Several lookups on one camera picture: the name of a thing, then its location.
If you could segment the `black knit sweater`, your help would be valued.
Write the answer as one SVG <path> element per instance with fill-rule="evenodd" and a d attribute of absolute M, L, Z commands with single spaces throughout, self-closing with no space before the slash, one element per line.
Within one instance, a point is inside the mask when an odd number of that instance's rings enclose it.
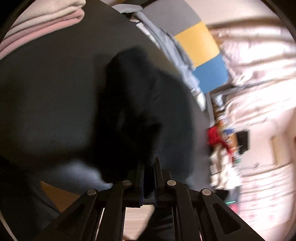
<path fill-rule="evenodd" d="M 119 52 L 105 68 L 91 141 L 91 161 L 106 183 L 144 173 L 152 193 L 152 165 L 185 183 L 193 166 L 195 106 L 186 85 L 156 68 L 140 47 Z"/>

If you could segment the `red and cream knit sweater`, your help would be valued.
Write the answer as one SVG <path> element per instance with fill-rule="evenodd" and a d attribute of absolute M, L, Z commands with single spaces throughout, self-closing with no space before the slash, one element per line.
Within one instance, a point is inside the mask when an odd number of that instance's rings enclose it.
<path fill-rule="evenodd" d="M 207 130 L 210 156 L 210 185 L 216 190 L 234 190 L 242 184 L 241 174 L 234 165 L 233 152 L 226 144 L 216 126 Z"/>

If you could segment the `black monitor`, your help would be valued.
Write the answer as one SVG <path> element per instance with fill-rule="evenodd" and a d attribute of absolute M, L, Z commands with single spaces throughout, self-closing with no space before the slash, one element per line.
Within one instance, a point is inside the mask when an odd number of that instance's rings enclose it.
<path fill-rule="evenodd" d="M 239 153 L 243 155 L 247 150 L 249 150 L 249 131 L 239 131 L 236 133 L 236 136 L 239 147 Z"/>

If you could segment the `light grey hoodie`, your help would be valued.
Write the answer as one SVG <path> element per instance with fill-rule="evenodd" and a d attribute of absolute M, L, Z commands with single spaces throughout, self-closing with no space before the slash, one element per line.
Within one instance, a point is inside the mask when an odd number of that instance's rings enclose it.
<path fill-rule="evenodd" d="M 206 97 L 193 74 L 193 63 L 181 44 L 167 31 L 158 28 L 135 4 L 116 4 L 112 7 L 121 14 L 132 14 L 136 26 L 160 49 L 178 70 L 182 81 L 189 88 L 201 111 L 206 109 Z"/>

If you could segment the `pink floral curtain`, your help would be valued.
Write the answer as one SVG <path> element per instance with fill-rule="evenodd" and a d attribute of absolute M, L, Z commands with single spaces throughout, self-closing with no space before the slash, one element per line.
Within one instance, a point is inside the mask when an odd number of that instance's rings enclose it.
<path fill-rule="evenodd" d="M 295 218 L 295 41 L 277 19 L 211 25 L 234 89 L 211 94 L 215 124 L 242 184 L 227 203 L 265 240 L 283 239 Z M 236 133 L 249 131 L 239 153 Z"/>

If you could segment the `grey yellow blue chair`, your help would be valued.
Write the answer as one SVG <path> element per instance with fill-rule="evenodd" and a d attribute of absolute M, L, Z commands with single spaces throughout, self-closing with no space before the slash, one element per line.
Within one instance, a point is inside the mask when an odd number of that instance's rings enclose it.
<path fill-rule="evenodd" d="M 138 16 L 169 34 L 185 51 L 204 93 L 234 89 L 218 42 L 185 1 L 127 1 L 142 7 Z"/>

